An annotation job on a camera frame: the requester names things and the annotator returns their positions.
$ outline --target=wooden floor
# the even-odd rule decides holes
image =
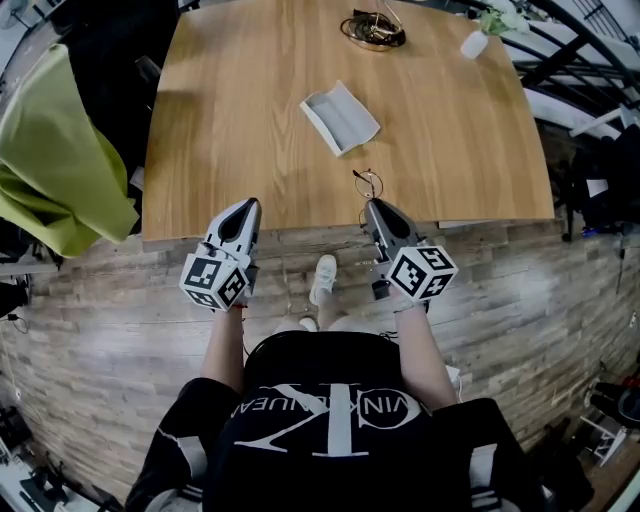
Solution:
[[[460,267],[429,318],[447,361],[462,369],[463,398],[495,398],[524,448],[544,424],[582,400],[603,360],[621,373],[638,351],[640,249],[627,250],[616,294],[619,239],[560,241],[559,221],[491,223],[442,234]],[[640,237],[626,240],[640,246]],[[197,374],[212,314],[190,305],[177,283],[194,242],[144,253],[140,238],[99,242],[57,274],[37,275],[27,334],[0,323],[35,438],[70,475],[124,499],[152,433],[180,387]],[[307,298],[325,252],[339,262],[337,293],[354,314],[392,330],[374,303],[373,255],[359,228],[263,233],[256,297],[246,310],[249,350],[281,317],[313,312]],[[5,386],[10,369],[2,358]]]

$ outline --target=white paper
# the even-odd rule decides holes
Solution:
[[[587,188],[589,189],[589,197],[593,197],[609,190],[609,183],[607,180],[587,180]]]
[[[340,80],[328,93],[309,96],[300,108],[336,156],[371,140],[380,130],[373,116]]]

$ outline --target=person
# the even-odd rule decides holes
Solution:
[[[244,368],[242,309],[215,313],[200,377],[160,423],[126,510],[542,508],[495,402],[457,403],[424,306],[391,290],[396,344],[340,308],[336,273],[322,256],[319,330],[285,319]]]

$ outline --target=black and white cube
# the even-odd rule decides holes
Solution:
[[[228,311],[249,280],[234,260],[189,254],[180,276],[180,288],[194,304]]]
[[[403,247],[387,278],[407,297],[423,302],[440,295],[457,273],[441,246]]]

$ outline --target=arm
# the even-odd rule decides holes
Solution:
[[[391,296],[401,298],[391,287]],[[395,313],[400,367],[407,389],[430,409],[458,402],[422,304]]]
[[[242,393],[242,343],[242,309],[232,307],[226,313],[217,311],[200,376],[217,380]]]

